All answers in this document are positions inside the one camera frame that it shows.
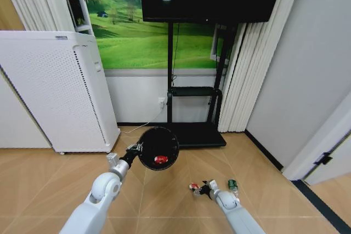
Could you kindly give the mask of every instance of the tv stand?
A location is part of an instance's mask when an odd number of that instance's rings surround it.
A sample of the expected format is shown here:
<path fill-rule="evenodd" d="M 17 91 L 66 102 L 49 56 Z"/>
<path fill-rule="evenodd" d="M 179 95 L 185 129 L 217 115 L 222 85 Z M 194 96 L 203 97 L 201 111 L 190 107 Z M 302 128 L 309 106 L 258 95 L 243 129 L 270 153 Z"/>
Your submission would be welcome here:
<path fill-rule="evenodd" d="M 172 86 L 173 65 L 173 23 L 168 23 L 168 92 L 167 92 L 167 125 L 177 137 L 181 149 L 221 147 L 226 142 L 218 131 L 220 107 L 222 104 L 222 92 L 219 89 L 220 79 L 224 68 L 227 51 L 233 39 L 233 27 L 227 25 L 222 51 L 217 66 L 216 80 L 213 87 L 175 87 Z M 175 96 L 210 96 L 210 108 L 206 122 L 174 123 L 172 121 L 172 99 Z"/>

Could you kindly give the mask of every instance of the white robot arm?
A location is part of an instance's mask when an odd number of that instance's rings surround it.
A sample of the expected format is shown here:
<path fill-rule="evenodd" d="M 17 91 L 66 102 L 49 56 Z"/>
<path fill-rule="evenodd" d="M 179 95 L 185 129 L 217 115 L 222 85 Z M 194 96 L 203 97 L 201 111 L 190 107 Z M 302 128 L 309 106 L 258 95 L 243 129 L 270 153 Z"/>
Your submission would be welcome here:
<path fill-rule="evenodd" d="M 200 194 L 207 194 L 219 205 L 234 233 L 265 234 L 251 214 L 241 206 L 239 199 L 233 193 L 220 190 L 216 181 L 206 181 L 201 187 Z"/>
<path fill-rule="evenodd" d="M 104 227 L 107 210 L 120 193 L 122 181 L 130 168 L 129 160 L 119 159 L 116 153 L 108 154 L 107 160 L 110 172 L 95 179 L 91 192 L 73 211 L 60 234 L 97 234 Z"/>

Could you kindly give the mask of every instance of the door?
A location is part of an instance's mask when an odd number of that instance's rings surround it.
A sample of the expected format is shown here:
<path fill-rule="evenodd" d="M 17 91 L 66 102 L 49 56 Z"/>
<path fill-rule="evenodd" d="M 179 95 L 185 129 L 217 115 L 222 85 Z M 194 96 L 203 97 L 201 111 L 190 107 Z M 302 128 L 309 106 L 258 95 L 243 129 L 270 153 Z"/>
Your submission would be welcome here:
<path fill-rule="evenodd" d="M 341 143 L 329 155 L 332 159 L 326 164 L 319 164 L 305 178 L 305 182 L 314 185 L 331 178 L 351 172 L 351 135 L 341 140 Z"/>

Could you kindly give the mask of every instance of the door hinge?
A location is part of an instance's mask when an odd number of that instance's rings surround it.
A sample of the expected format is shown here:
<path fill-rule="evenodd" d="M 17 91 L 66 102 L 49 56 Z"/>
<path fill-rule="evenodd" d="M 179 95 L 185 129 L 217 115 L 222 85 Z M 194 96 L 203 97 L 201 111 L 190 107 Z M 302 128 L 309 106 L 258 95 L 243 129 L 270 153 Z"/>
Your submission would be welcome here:
<path fill-rule="evenodd" d="M 333 158 L 329 156 L 331 152 L 324 152 L 317 160 L 314 162 L 314 164 L 319 165 L 319 164 L 328 164 L 330 160 Z"/>

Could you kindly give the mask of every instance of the floor tile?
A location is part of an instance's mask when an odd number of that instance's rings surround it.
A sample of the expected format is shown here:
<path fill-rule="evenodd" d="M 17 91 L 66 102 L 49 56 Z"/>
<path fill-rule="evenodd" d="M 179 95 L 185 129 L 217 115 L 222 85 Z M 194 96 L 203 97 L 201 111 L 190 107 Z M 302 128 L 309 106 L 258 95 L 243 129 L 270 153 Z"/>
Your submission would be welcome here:
<path fill-rule="evenodd" d="M 141 216 L 196 216 L 195 199 L 189 191 L 190 174 L 185 152 L 162 171 L 147 170 Z"/>
<path fill-rule="evenodd" d="M 134 234 L 137 231 L 137 223 L 137 218 L 108 218 L 101 234 Z"/>
<path fill-rule="evenodd" d="M 0 216 L 0 233 L 2 233 L 14 219 L 15 218 L 12 216 Z"/>
<path fill-rule="evenodd" d="M 149 128 L 121 134 L 112 151 L 123 156 Z M 102 233 L 232 233 L 215 202 L 194 197 L 188 188 L 209 179 L 222 190 L 228 189 L 228 179 L 235 179 L 241 204 L 267 233 L 335 233 L 245 134 L 223 137 L 226 147 L 181 150 L 175 164 L 163 171 L 146 169 L 136 158 Z M 58 232 L 95 178 L 109 170 L 105 156 L 0 150 L 0 233 Z"/>
<path fill-rule="evenodd" d="M 257 216 L 321 216 L 245 136 L 227 135 L 223 151 Z"/>
<path fill-rule="evenodd" d="M 72 154 L 23 212 L 27 216 L 69 216 L 108 169 L 105 154 Z"/>
<path fill-rule="evenodd" d="M 260 218 L 267 234 L 332 234 L 336 229 L 324 218 Z"/>
<path fill-rule="evenodd" d="M 17 218 L 4 234 L 23 233 L 23 234 L 41 234 L 41 233 L 58 233 L 67 218 L 46 218 L 20 216 Z"/>
<path fill-rule="evenodd" d="M 67 161 L 52 150 L 17 151 L 24 155 L 2 151 L 10 161 L 0 165 L 0 216 L 19 215 Z"/>
<path fill-rule="evenodd" d="M 226 218 L 200 218 L 199 224 L 201 234 L 233 234 L 233 231 Z"/>
<path fill-rule="evenodd" d="M 351 173 L 310 186 L 342 220 L 351 226 Z"/>
<path fill-rule="evenodd" d="M 137 234 L 199 234 L 197 218 L 140 218 Z"/>

